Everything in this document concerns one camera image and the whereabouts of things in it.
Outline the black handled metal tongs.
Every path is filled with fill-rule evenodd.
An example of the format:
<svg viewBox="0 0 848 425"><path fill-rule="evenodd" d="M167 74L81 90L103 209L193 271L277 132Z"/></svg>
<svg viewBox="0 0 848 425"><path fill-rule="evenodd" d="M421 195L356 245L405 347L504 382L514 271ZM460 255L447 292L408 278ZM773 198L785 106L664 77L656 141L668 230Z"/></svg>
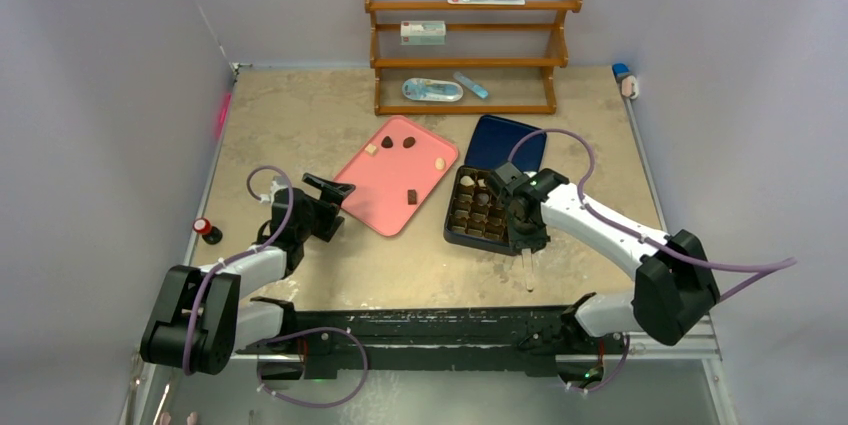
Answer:
<svg viewBox="0 0 848 425"><path fill-rule="evenodd" d="M531 249L523 249L521 252L522 269L524 272L524 285L528 292L535 289L535 261Z"/></svg>

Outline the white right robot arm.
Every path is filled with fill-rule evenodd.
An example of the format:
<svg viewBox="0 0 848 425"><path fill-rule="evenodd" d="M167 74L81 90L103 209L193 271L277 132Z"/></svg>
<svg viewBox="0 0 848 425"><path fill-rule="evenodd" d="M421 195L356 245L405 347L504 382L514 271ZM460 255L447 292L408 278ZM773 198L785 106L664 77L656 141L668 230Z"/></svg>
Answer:
<svg viewBox="0 0 848 425"><path fill-rule="evenodd" d="M554 228L600 253L632 280L630 291L589 293L566 308L561 337L569 349L584 352L617 332L642 332L674 346L718 304L712 271L696 264L706 256L692 233L668 235L634 222L581 194L551 169L526 174L506 162L485 183L506 211L512 250L544 249Z"/></svg>

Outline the dark blue tin lid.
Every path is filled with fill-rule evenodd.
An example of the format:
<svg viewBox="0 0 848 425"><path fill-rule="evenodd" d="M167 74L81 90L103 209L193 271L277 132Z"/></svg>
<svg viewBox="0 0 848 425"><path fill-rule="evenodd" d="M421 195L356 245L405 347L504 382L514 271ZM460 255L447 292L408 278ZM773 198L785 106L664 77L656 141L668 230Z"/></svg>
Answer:
<svg viewBox="0 0 848 425"><path fill-rule="evenodd" d="M538 127L495 115L483 115L472 133L464 164L491 170L502 165L514 146ZM512 162L521 171L538 171L543 161L547 135L539 134L524 142Z"/></svg>

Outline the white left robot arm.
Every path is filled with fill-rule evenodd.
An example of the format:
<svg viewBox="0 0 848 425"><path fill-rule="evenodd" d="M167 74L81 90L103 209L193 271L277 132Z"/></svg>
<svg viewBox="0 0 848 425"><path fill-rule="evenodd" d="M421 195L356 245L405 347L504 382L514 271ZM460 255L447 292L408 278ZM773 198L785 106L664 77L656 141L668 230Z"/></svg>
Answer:
<svg viewBox="0 0 848 425"><path fill-rule="evenodd" d="M185 375L217 375L233 352L255 343L275 354L295 347L298 327L285 318L293 311L290 303L244 300L292 275L309 239L330 241L344 222L342 205L356 189L309 173L302 181L319 195L292 187L283 172L269 193L252 195L270 205L271 215L245 251L209 265L176 265L167 271L141 338L143 362L178 368Z"/></svg>

